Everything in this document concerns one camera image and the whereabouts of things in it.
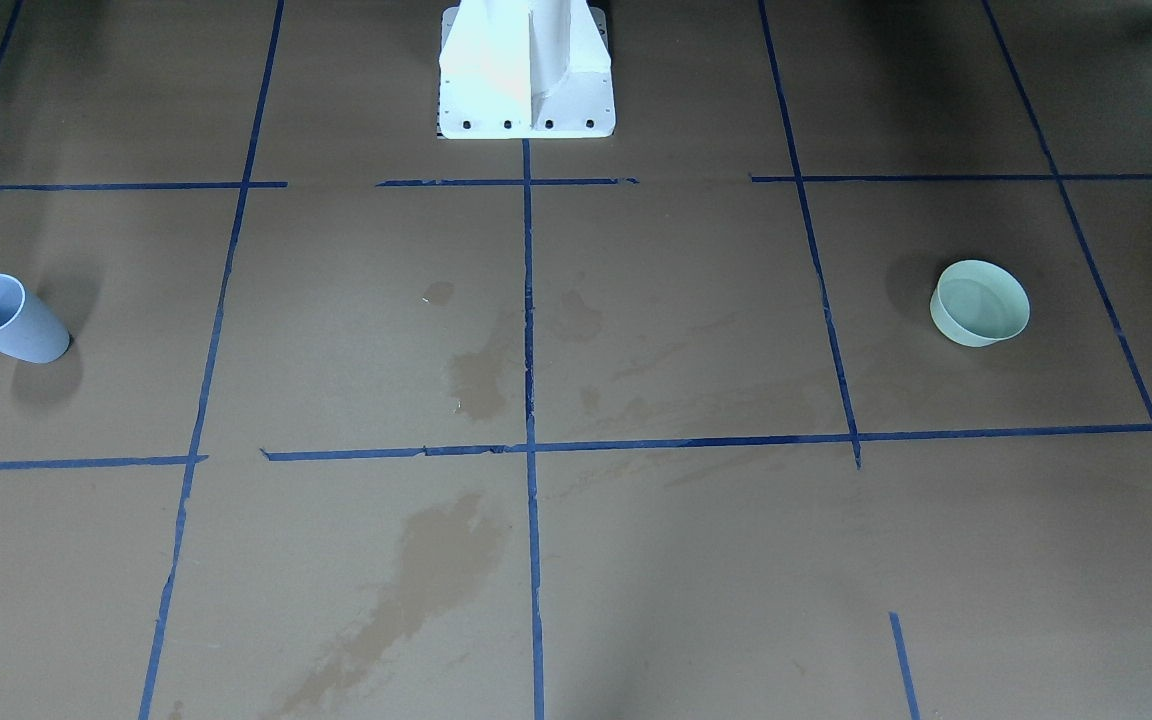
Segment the blue plastic cup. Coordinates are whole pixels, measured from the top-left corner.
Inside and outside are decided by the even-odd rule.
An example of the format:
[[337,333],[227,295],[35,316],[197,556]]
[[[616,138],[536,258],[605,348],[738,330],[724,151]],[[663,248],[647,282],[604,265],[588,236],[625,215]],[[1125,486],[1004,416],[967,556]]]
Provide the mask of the blue plastic cup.
[[58,361],[70,347],[70,332],[17,278],[0,273],[0,354],[23,363]]

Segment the light green bowl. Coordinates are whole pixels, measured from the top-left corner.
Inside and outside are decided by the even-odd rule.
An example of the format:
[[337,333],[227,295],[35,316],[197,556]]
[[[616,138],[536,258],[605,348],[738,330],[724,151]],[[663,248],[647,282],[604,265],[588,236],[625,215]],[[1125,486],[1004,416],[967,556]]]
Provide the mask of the light green bowl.
[[942,270],[929,313],[943,338],[980,348],[1020,336],[1030,320],[1030,300],[1018,278],[1007,270],[968,259]]

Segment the white mounting post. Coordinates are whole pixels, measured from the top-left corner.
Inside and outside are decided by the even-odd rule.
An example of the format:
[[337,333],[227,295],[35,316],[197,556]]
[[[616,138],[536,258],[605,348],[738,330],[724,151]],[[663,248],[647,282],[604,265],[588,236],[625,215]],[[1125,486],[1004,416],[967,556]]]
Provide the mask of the white mounting post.
[[442,13],[448,141],[605,138],[617,124],[607,1],[460,1]]

